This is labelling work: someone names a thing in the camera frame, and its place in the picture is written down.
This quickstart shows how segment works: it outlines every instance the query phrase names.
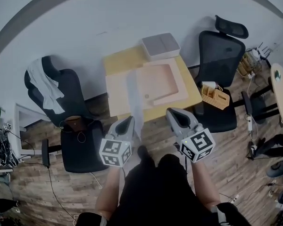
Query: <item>brown leather pouch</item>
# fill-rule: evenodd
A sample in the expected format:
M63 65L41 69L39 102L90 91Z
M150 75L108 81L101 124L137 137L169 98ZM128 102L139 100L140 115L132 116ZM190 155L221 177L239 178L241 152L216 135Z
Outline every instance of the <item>brown leather pouch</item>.
M82 117L78 115L68 117L65 120L65 124L70 126L74 132L87 130L86 124L84 123Z

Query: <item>white cube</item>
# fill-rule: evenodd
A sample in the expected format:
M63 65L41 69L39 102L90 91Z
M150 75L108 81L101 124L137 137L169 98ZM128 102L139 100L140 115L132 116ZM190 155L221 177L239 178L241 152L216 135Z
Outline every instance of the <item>white cube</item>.
M100 158L105 165L123 167L131 155L130 142L102 139Z
M215 145L212 134L206 128L183 139L180 143L180 152L192 162L197 162L209 155Z

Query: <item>round wooden table top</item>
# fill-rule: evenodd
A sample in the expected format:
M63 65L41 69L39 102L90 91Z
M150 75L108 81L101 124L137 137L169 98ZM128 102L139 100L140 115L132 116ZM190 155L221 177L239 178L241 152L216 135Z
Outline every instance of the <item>round wooden table top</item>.
M283 67L279 64L273 64L270 69L275 99L283 121Z

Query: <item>white towel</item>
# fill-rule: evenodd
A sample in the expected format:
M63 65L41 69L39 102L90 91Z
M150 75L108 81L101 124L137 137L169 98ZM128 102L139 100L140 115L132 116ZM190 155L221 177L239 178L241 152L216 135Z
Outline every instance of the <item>white towel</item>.
M43 108L53 110L55 114L65 112L57 102L64 94L58 89L58 82L48 77L42 66L42 59L34 60L27 68L30 82L40 91L44 97Z

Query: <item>white plastic box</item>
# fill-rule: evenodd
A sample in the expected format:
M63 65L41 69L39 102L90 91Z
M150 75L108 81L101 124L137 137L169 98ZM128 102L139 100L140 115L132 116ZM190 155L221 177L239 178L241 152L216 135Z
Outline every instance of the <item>white plastic box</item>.
M180 46L171 33L162 33L141 40L149 61L172 58L179 55Z

